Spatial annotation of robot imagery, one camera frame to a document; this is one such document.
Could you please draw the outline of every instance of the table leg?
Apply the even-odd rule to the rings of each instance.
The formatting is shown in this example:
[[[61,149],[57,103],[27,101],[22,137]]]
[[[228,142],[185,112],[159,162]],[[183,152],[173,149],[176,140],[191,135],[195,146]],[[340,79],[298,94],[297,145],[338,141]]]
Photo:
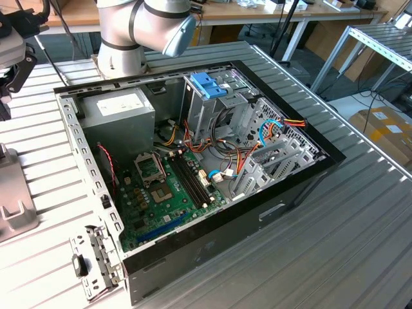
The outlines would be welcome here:
[[[373,85],[372,91],[375,91],[388,77],[388,75],[392,72],[392,70],[397,66],[395,63],[391,63],[391,65],[386,69],[385,73],[382,74],[382,76],[378,79],[378,81]]]
[[[286,52],[283,55],[282,61],[290,61],[290,59],[292,58],[292,55],[294,54],[296,50],[296,46],[301,40],[301,37],[303,35],[304,30],[306,29],[306,26],[308,26],[308,23],[309,23],[309,20],[307,19],[304,19],[298,22],[295,32],[292,36],[292,39],[289,42],[288,48],[286,49]]]
[[[377,24],[380,19],[382,18],[382,16],[375,16],[372,21],[370,22],[370,24]],[[358,53],[360,52],[361,48],[362,48],[363,43],[358,42],[356,43],[354,49],[352,49],[351,53],[349,54],[348,58],[345,60],[344,64],[341,66],[339,73],[342,73],[351,63],[352,60],[358,55]]]
[[[337,56],[339,56],[339,53],[341,52],[341,49],[343,48],[343,46],[345,45],[346,41],[349,38],[349,30],[350,30],[350,26],[347,26],[345,31],[343,31],[343,34],[342,34],[341,38],[337,42],[335,48],[330,53],[330,56],[329,56],[328,60],[326,60],[326,62],[324,63],[323,68],[321,69],[321,71],[317,75],[314,83],[312,84],[312,87],[310,88],[312,90],[312,92],[316,93],[316,91],[321,86],[324,78],[326,77],[326,74],[328,74],[330,68],[332,67],[333,63],[335,62]]]

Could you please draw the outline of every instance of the metal shelf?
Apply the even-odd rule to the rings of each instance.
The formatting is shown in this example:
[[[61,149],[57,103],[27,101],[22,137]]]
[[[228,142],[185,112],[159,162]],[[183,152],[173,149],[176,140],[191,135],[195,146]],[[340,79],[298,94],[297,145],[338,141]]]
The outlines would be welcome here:
[[[316,92],[319,89],[326,74],[339,56],[349,37],[355,38],[360,44],[358,44],[352,51],[348,60],[342,66],[341,71],[349,65],[357,52],[359,52],[362,44],[381,54],[393,63],[393,65],[383,74],[382,78],[376,83],[374,89],[382,83],[395,65],[400,66],[406,71],[412,70],[412,35],[410,33],[399,30],[392,24],[348,26],[312,84],[311,90],[313,92]]]

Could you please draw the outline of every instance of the motherboard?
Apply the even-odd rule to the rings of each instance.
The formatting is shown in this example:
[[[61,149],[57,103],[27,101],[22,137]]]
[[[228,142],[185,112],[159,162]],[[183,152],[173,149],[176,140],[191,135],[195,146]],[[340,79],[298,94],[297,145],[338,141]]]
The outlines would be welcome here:
[[[201,166],[190,151],[163,158],[142,154],[135,166],[116,173],[120,185],[114,198],[124,224],[124,252],[226,204],[214,184],[202,183],[199,175]]]

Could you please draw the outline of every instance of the red cable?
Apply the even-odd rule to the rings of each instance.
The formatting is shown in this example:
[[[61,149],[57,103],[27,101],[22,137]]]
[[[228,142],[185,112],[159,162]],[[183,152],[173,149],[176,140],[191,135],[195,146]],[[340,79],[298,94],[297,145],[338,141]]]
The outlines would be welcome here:
[[[102,145],[98,145],[97,146],[104,151],[104,153],[106,154],[108,160],[109,160],[109,164],[110,164],[110,170],[111,170],[111,181],[113,182],[113,194],[115,193],[115,187],[116,187],[116,181],[115,181],[115,169],[113,167],[113,162],[111,161],[111,156],[109,154],[109,151],[106,150],[106,148],[104,148]]]

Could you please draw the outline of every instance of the aluminum table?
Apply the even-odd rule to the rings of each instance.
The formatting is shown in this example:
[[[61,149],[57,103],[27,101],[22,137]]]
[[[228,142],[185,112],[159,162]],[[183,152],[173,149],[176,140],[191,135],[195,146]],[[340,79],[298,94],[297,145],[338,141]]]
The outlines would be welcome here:
[[[156,70],[242,60],[348,157],[300,207],[144,299],[138,308],[403,308],[412,296],[411,175],[259,48],[190,48]],[[98,80],[91,61],[60,63],[72,83]],[[69,235],[95,215],[71,153],[49,65],[35,68],[0,122],[15,148],[40,225],[0,243],[0,308],[129,308],[118,289],[88,304]]]
[[[311,90],[313,92],[316,92],[321,86],[349,37],[355,38],[358,43],[342,65],[340,72],[343,72],[351,64],[362,45],[371,48],[392,62],[372,87],[372,91],[375,91],[384,82],[395,66],[400,66],[406,71],[412,70],[412,34],[399,30],[392,24],[348,26],[312,84]]]

